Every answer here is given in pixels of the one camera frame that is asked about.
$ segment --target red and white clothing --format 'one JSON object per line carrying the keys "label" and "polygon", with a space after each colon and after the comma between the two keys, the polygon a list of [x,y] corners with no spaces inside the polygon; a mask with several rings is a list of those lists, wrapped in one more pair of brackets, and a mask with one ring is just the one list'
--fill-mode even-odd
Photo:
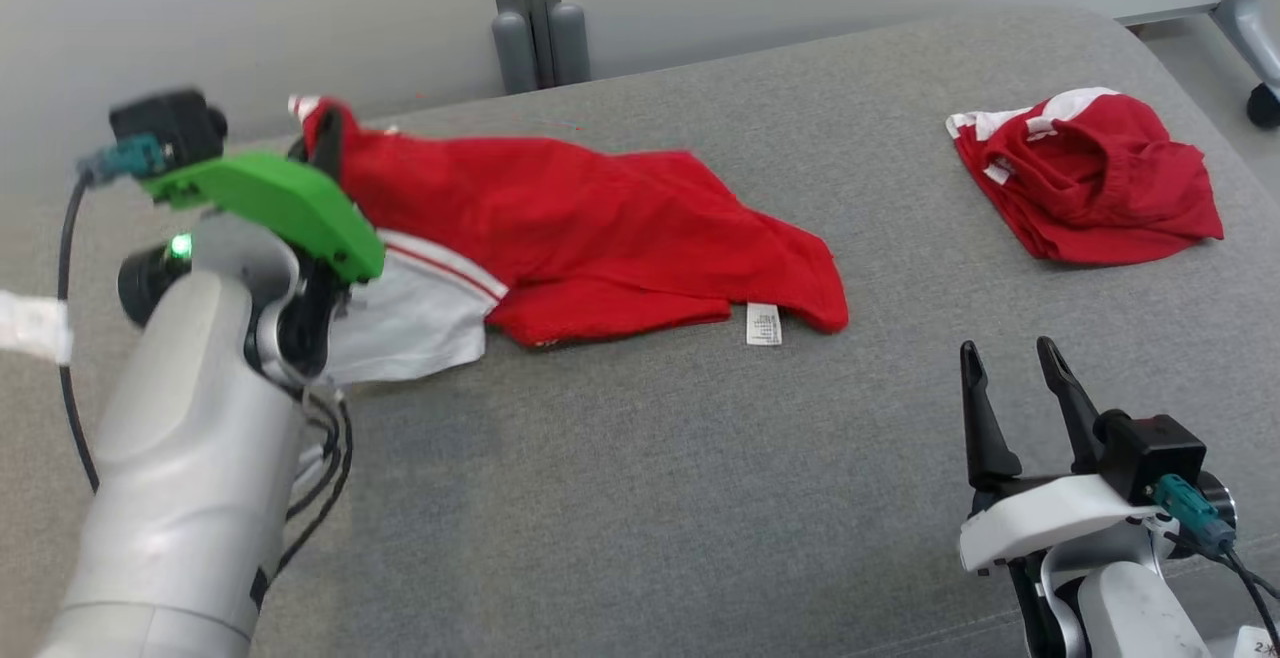
{"label": "red and white clothing", "polygon": [[1146,102],[1069,90],[946,120],[956,151],[1032,256],[1143,262],[1222,238],[1204,156]]}
{"label": "red and white clothing", "polygon": [[[407,373],[417,375],[471,361],[483,352],[481,320],[522,344],[721,321],[731,303],[748,302],[777,303],[824,333],[849,323],[827,245],[742,206],[690,154],[421,140],[361,129],[332,99],[292,99],[289,108],[307,148],[326,111],[342,114],[342,188],[388,243],[384,277],[362,291],[378,315],[357,315],[353,302],[343,320],[398,335],[380,351],[384,366],[404,366],[411,349],[421,355]],[[380,296],[388,282],[397,303]],[[465,309],[448,317],[457,302]],[[334,324],[334,361],[357,341],[357,325]]]}

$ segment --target green led indicator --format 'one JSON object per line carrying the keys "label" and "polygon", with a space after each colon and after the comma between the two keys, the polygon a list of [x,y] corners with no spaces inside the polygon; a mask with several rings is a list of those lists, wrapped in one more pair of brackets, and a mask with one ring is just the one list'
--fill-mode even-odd
{"label": "green led indicator", "polygon": [[191,260],[191,234],[182,233],[169,239],[169,257],[179,261]]}

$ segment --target red garment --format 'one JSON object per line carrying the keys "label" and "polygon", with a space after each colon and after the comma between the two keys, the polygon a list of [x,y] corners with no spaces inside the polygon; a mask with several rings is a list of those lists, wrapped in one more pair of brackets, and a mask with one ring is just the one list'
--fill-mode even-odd
{"label": "red garment", "polygon": [[365,131],[301,99],[307,148],[343,116],[342,188],[379,229],[461,253],[509,292],[488,316],[525,344],[721,321],[777,303],[849,324],[827,245],[737,202],[682,152],[604,156],[548,138],[421,140]]}
{"label": "red garment", "polygon": [[973,179],[1038,259],[1143,262],[1222,238],[1204,156],[1146,102],[1069,90],[1020,111],[948,116]]}

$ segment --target green bracket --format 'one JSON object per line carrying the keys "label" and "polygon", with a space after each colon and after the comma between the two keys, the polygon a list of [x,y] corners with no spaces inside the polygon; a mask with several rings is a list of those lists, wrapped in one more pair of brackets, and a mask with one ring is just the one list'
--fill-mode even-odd
{"label": "green bracket", "polygon": [[271,154],[241,154],[196,163],[138,181],[174,210],[214,204],[333,266],[347,283],[383,274],[385,248],[347,193],[324,172]]}

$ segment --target caster wheel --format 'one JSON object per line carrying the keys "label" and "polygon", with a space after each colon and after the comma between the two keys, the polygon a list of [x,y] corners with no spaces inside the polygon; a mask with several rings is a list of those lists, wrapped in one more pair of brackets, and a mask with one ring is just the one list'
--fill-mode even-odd
{"label": "caster wheel", "polygon": [[1280,101],[1276,100],[1276,93],[1272,93],[1266,83],[1260,83],[1257,88],[1253,88],[1253,93],[1249,93],[1249,102],[1244,113],[1258,128],[1280,128]]}

